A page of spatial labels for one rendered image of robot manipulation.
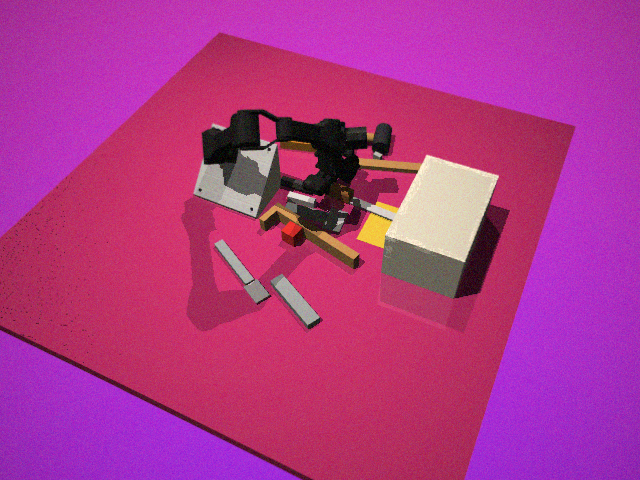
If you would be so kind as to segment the orange rod with dark cylindrical end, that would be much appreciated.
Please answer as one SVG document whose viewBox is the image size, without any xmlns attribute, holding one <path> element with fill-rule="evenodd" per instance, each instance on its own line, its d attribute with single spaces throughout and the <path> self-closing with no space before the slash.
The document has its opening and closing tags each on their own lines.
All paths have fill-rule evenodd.
<svg viewBox="0 0 640 480">
<path fill-rule="evenodd" d="M 367 133 L 367 142 L 372 144 L 372 151 L 385 155 L 388 152 L 392 127 L 389 124 L 377 125 L 375 134 Z"/>
</svg>

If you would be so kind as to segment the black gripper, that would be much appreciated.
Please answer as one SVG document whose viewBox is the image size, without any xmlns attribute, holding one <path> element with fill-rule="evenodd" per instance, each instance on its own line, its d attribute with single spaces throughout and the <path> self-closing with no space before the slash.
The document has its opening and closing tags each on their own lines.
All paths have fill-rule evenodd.
<svg viewBox="0 0 640 480">
<path fill-rule="evenodd" d="M 339 155 L 344 157 L 350 157 L 354 154 L 354 150 L 347 150 L 346 153 L 335 153 L 330 156 L 322 155 L 318 150 L 314 153 L 315 157 L 318 157 L 318 162 L 315 164 L 315 168 L 320 169 L 317 174 L 310 174 L 302 183 L 303 190 L 313 193 L 318 196 L 323 196 L 324 193 L 329 195 L 330 187 L 334 182 L 337 182 L 337 177 L 329 177 L 329 169 L 332 163 L 336 163 L 339 159 Z"/>
</svg>

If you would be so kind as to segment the red cube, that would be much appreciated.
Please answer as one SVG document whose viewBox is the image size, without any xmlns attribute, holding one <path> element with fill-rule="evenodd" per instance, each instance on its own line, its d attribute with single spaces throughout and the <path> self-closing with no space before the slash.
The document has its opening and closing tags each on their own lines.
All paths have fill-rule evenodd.
<svg viewBox="0 0 640 480">
<path fill-rule="evenodd" d="M 293 222 L 289 222 L 281 230 L 282 240 L 291 246 L 295 246 L 303 238 L 303 229 Z"/>
</svg>

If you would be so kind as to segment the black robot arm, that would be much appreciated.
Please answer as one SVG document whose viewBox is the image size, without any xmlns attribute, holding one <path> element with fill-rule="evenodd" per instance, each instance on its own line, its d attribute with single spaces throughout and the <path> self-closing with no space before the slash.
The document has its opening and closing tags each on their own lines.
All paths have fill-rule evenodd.
<svg viewBox="0 0 640 480">
<path fill-rule="evenodd" d="M 260 146 L 259 115 L 276 123 L 276 140 Z M 309 124 L 293 121 L 291 117 L 276 117 L 266 110 L 239 110 L 233 114 L 230 127 L 221 131 L 212 127 L 202 133 L 204 165 L 236 163 L 238 150 L 265 150 L 276 142 L 309 143 L 313 149 L 325 156 L 346 153 L 347 150 L 367 149 L 366 127 L 345 128 L 339 119 L 324 119 Z M 235 162 L 234 162 L 235 161 Z M 359 158 L 355 154 L 345 159 L 339 155 L 332 163 L 329 177 L 335 176 L 349 184 L 359 169 Z"/>
</svg>

